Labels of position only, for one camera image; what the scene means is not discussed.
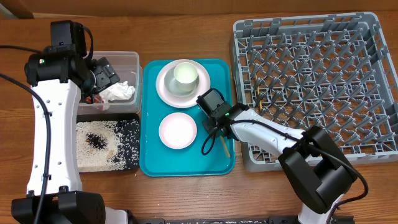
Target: white plate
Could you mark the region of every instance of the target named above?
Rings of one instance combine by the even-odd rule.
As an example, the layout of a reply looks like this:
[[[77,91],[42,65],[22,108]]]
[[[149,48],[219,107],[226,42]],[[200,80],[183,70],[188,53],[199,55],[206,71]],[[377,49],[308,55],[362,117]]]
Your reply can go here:
[[[198,69],[198,84],[191,92],[183,92],[175,86],[173,75],[174,68],[182,62],[194,64]],[[160,99],[176,108],[189,108],[195,106],[198,96],[210,89],[210,76],[206,69],[193,60],[180,59],[165,65],[156,78],[156,91]]]
[[[185,113],[167,115],[159,126],[159,136],[163,144],[172,149],[183,149],[191,145],[197,136],[195,121]]]

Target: plastic container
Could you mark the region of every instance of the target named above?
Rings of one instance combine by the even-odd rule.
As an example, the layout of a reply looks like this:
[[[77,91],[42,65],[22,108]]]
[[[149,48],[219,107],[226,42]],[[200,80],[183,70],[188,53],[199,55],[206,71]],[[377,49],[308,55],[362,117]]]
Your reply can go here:
[[[103,113],[138,113],[141,110],[142,94],[142,69],[139,65],[139,56],[135,52],[123,51],[94,51],[93,58],[106,57],[116,73],[120,82],[127,81],[134,86],[136,91],[129,100],[113,100],[108,103],[79,103],[78,115],[103,114]]]
[[[325,128],[352,164],[398,160],[398,77],[375,14],[237,21],[233,39],[240,103],[284,126]],[[249,171],[281,169],[267,149],[244,143],[242,155]]]

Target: white mug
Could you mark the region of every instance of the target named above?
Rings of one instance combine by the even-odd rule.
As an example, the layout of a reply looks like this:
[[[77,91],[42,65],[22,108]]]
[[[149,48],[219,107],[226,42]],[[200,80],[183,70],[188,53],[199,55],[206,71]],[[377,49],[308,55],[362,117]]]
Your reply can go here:
[[[174,78],[181,91],[192,91],[198,80],[198,70],[194,64],[182,62],[174,68]]]

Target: white paper towel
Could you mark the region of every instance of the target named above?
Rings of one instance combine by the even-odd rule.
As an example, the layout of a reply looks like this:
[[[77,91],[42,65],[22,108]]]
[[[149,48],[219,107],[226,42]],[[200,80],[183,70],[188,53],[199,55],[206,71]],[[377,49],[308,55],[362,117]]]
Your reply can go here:
[[[123,83],[115,83],[99,93],[104,103],[109,100],[128,100],[131,98],[133,93],[136,91],[134,86],[129,86],[127,81]]]

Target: wooden tabletop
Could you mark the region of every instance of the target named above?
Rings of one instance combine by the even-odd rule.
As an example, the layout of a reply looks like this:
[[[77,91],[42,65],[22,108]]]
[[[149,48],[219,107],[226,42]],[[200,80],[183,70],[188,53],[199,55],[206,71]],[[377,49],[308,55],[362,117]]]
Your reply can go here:
[[[398,13],[376,14],[392,59],[398,65]],[[135,51],[144,68],[153,60],[178,58],[221,58],[231,64],[229,40],[235,21],[293,15],[303,14],[93,17],[75,21],[91,29],[95,50]],[[0,20],[0,44],[42,49],[50,45],[50,21]],[[0,72],[26,83],[24,64],[29,55],[18,50],[0,50]],[[0,94],[0,223],[15,223],[11,200],[25,197],[32,168],[34,111],[32,97],[4,80],[0,80]],[[342,206],[337,214],[354,215],[357,223],[397,223],[398,162],[356,168],[368,181],[370,193],[363,200]],[[84,191],[101,194],[106,206],[132,210],[137,218],[297,215],[302,204],[282,171],[244,170],[239,144],[235,168],[224,176],[150,178],[138,170],[85,173],[80,177]],[[346,197],[362,191],[363,186],[357,181]]]

